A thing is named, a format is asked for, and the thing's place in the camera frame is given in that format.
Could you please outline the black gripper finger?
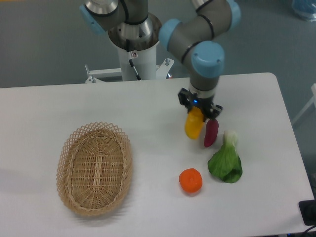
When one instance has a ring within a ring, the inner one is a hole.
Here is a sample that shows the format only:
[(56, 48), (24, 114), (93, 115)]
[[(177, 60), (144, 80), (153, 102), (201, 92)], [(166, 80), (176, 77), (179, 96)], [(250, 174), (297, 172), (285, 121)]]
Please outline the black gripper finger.
[(207, 119), (215, 120), (220, 115), (222, 110), (222, 106), (210, 104), (203, 107), (203, 114)]
[(187, 110), (192, 109), (191, 95), (190, 91), (185, 88), (182, 88), (178, 93), (179, 103), (185, 106)]

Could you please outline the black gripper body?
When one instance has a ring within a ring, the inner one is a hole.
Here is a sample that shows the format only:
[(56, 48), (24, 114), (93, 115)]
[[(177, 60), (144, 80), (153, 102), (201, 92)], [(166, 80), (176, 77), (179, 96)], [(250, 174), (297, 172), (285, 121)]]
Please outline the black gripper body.
[(188, 106), (188, 114), (193, 109), (193, 107), (197, 107), (201, 110), (204, 115), (212, 115), (213, 114), (213, 99), (214, 95), (208, 98), (199, 98), (197, 94), (189, 93), (188, 100), (190, 105)]

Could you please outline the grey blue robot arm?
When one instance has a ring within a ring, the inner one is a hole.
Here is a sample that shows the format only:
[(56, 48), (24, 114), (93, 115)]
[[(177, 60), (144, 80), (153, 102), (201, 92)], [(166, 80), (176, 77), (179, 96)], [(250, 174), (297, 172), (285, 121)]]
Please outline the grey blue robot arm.
[(156, 47), (165, 47), (190, 73), (190, 86), (178, 98), (188, 111), (199, 108), (202, 119), (216, 119), (222, 107), (213, 103), (224, 69), (225, 53), (214, 39), (241, 18), (233, 0), (195, 0), (196, 16), (165, 23), (149, 12), (146, 0), (87, 0), (80, 12), (96, 34), (107, 33), (119, 53), (124, 81), (158, 77)]

